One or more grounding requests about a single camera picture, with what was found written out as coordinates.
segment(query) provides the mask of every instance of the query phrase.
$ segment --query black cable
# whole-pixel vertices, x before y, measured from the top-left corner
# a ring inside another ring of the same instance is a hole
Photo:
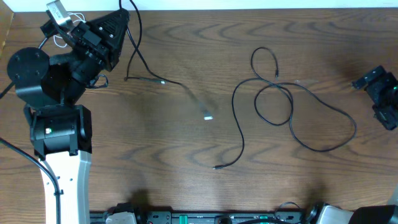
[[[273,51],[272,51],[271,49],[267,48],[267,47],[259,47],[259,48],[257,48],[256,50],[254,50],[254,52],[253,52],[252,55],[251,55],[250,65],[251,65],[251,68],[252,68],[253,73],[255,74],[255,76],[257,76],[257,78],[249,78],[249,79],[247,79],[247,80],[241,81],[241,82],[235,87],[235,90],[233,91],[233,94],[232,94],[232,100],[231,100],[232,113],[233,113],[233,115],[234,115],[234,119],[235,119],[236,125],[237,125],[237,127],[238,127],[239,133],[241,134],[241,137],[242,137],[242,149],[241,149],[241,152],[239,153],[239,155],[237,156],[237,158],[236,158],[234,161],[232,161],[232,162],[230,162],[230,163],[227,163],[227,164],[224,164],[224,165],[217,165],[217,166],[214,166],[213,169],[222,169],[222,168],[228,167],[228,166],[234,164],[236,161],[238,161],[239,158],[242,156],[242,153],[243,153],[243,151],[244,151],[244,137],[243,137],[243,133],[242,133],[241,127],[240,127],[240,125],[239,125],[238,119],[236,118],[236,113],[235,113],[235,108],[234,108],[234,97],[235,97],[236,90],[239,88],[239,86],[241,86],[243,83],[250,82],[250,81],[253,81],[253,80],[260,80],[260,81],[263,81],[263,82],[266,82],[267,84],[269,84],[269,85],[263,87],[261,90],[259,90],[259,91],[257,92],[257,94],[255,95],[255,97],[254,97],[254,109],[256,110],[257,115],[258,115],[262,120],[264,120],[266,123],[268,123],[268,124],[270,124],[270,125],[273,125],[273,126],[281,126],[281,125],[283,125],[283,124],[289,122],[289,128],[290,128],[290,132],[292,133],[292,137],[293,137],[298,143],[300,143],[303,147],[305,147],[305,148],[307,148],[307,149],[309,149],[309,150],[311,150],[311,151],[314,151],[314,152],[329,152],[329,151],[332,151],[332,150],[334,150],[334,149],[337,149],[337,148],[339,148],[339,147],[341,147],[341,146],[344,146],[345,144],[347,144],[348,142],[350,142],[353,138],[355,138],[355,135],[356,135],[356,132],[357,132],[356,122],[355,122],[355,120],[354,120],[348,113],[346,113],[345,111],[343,111],[343,110],[341,110],[341,109],[338,109],[338,108],[335,108],[334,106],[330,106],[329,104],[323,102],[323,101],[322,101],[321,99],[319,99],[315,94],[313,94],[310,90],[306,89],[306,88],[305,88],[304,86],[302,86],[302,85],[299,85],[299,84],[296,84],[296,83],[289,83],[289,82],[283,82],[283,83],[275,84],[275,83],[272,83],[272,82],[270,82],[270,81],[268,81],[268,80],[266,80],[266,79],[263,79],[263,78],[256,72],[256,70],[254,69],[254,65],[253,65],[254,54],[255,54],[258,50],[260,50],[260,49],[267,50],[267,51],[272,55],[272,57],[273,57],[274,60],[275,60],[275,65],[276,65],[275,77],[277,78],[278,75],[279,75],[278,61],[277,61],[277,58],[276,58],[275,54],[273,53]],[[354,133],[353,133],[353,135],[352,135],[348,140],[346,140],[345,142],[340,143],[340,144],[337,144],[336,146],[333,146],[333,147],[331,147],[331,148],[329,148],[329,149],[319,150],[319,149],[311,148],[311,147],[309,147],[308,145],[304,144],[301,140],[298,139],[298,137],[295,135],[294,130],[293,130],[293,124],[292,124],[292,123],[293,123],[293,110],[294,110],[293,95],[291,94],[291,92],[290,92],[286,87],[283,87],[283,85],[292,85],[292,86],[300,87],[300,88],[302,88],[303,90],[305,90],[307,93],[309,93],[311,96],[313,96],[316,100],[318,100],[318,102],[320,102],[320,103],[323,104],[324,106],[326,106],[326,107],[328,107],[329,109],[332,109],[332,110],[334,110],[334,111],[337,111],[337,112],[341,113],[342,115],[345,115],[346,117],[348,117],[348,118],[352,121],[352,123],[353,123],[353,125],[354,125]],[[269,87],[277,88],[280,92],[282,92],[282,93],[287,97],[287,99],[289,100],[289,103],[290,103],[290,115],[289,115],[289,117],[288,117],[284,122],[279,123],[279,124],[272,123],[272,122],[268,121],[267,119],[265,119],[265,117],[263,117],[263,115],[261,115],[260,112],[259,112],[258,109],[257,109],[257,98],[258,98],[258,96],[260,95],[261,92],[263,92],[265,89],[267,89],[267,88],[269,88]]]
[[[196,104],[198,104],[198,106],[199,106],[200,109],[201,109],[201,112],[202,112],[203,115],[204,115],[204,119],[213,119],[211,113],[207,110],[206,106],[193,94],[193,92],[192,92],[187,86],[185,86],[184,84],[182,84],[182,83],[180,83],[180,82],[176,82],[176,81],[172,81],[172,80],[169,80],[169,79],[160,77],[160,76],[156,75],[153,71],[151,71],[151,70],[149,69],[149,66],[148,66],[147,62],[145,61],[144,56],[142,56],[140,50],[138,49],[139,44],[141,43],[141,39],[142,39],[142,21],[141,21],[141,16],[140,16],[139,10],[138,10],[137,6],[134,4],[134,2],[133,2],[132,0],[130,0],[130,2],[131,2],[131,4],[134,6],[134,8],[135,8],[135,10],[136,10],[136,12],[137,12],[138,21],[139,21],[139,29],[140,29],[139,33],[140,33],[140,34],[139,34],[138,44],[136,45],[134,39],[132,38],[130,29],[129,29],[129,27],[127,27],[127,35],[129,36],[130,41],[131,41],[131,44],[132,44],[133,47],[134,47],[134,52],[132,53],[131,58],[130,58],[130,61],[129,61],[129,64],[128,64],[128,66],[127,66],[127,75],[126,75],[126,77],[124,78],[124,80],[126,81],[126,80],[128,80],[128,79],[137,79],[137,80],[145,80],[145,81],[157,82],[157,83],[165,84],[165,83],[162,82],[162,81],[164,81],[164,82],[169,82],[169,83],[173,83],[173,84],[176,84],[176,85],[180,85],[180,86],[187,92],[187,94],[189,95],[189,97],[191,98],[191,100],[193,100]],[[122,8],[121,0],[119,0],[119,7]],[[134,54],[135,54],[135,53],[137,53],[138,56],[140,57],[140,59],[141,59],[141,61],[143,62],[143,64],[144,64],[146,70],[147,70],[153,77],[156,77],[157,80],[156,80],[156,79],[144,78],[144,77],[129,77],[128,74],[129,74],[129,69],[130,69],[130,65],[131,65],[131,60],[132,60],[132,58],[134,57]]]
[[[139,46],[140,46],[140,44],[141,44],[141,39],[142,39],[142,21],[141,21],[141,15],[139,14],[139,10],[138,10],[137,6],[134,4],[134,2],[133,2],[132,0],[130,0],[130,2],[131,2],[132,6],[135,8],[135,10],[136,10],[136,12],[137,12],[138,23],[139,23],[139,38],[138,38],[137,48],[134,48],[134,51],[133,51],[133,53],[131,54],[129,63],[128,63],[128,65],[127,65],[127,74],[126,74],[126,77],[124,78],[124,81],[126,81],[127,79],[129,79],[131,61],[132,61],[132,59],[134,58],[134,56],[135,56],[135,54],[136,54],[136,52],[137,52],[137,49],[139,48]],[[122,0],[119,0],[119,8],[122,9]]]
[[[276,213],[277,213],[282,207],[284,207],[284,206],[286,206],[286,205],[295,205],[295,206],[298,208],[298,210],[300,210],[300,212],[302,211],[302,209],[300,208],[300,206],[297,205],[296,203],[294,203],[294,202],[284,202],[284,203],[282,203],[281,205],[279,205],[279,207],[274,211],[274,216],[275,216],[276,219],[280,220],[280,217],[277,216]],[[307,223],[307,222],[303,222],[303,221],[304,221],[303,219],[304,219],[304,216],[301,216],[301,217],[300,217],[300,221],[297,222],[297,223],[294,223],[294,224]]]
[[[38,49],[41,49],[48,40],[49,40],[48,38],[44,38],[44,40],[38,46]]]
[[[39,163],[35,158],[30,156],[28,153],[24,152],[23,150],[19,149],[18,147],[12,145],[11,143],[7,142],[3,138],[0,138],[0,142],[3,143],[8,148],[14,150],[21,156],[25,157],[27,160],[33,162],[40,170],[42,170],[51,180],[51,183],[55,189],[55,206],[56,206],[56,213],[57,213],[57,224],[61,224],[61,200],[60,200],[60,188],[58,186],[58,182],[55,177],[50,173],[48,169],[46,169],[41,163]]]
[[[1,100],[1,98],[3,98],[3,97],[8,93],[8,91],[10,91],[10,89],[11,89],[14,85],[15,85],[15,83],[14,83],[14,82],[11,82],[11,83],[0,93],[0,100]]]

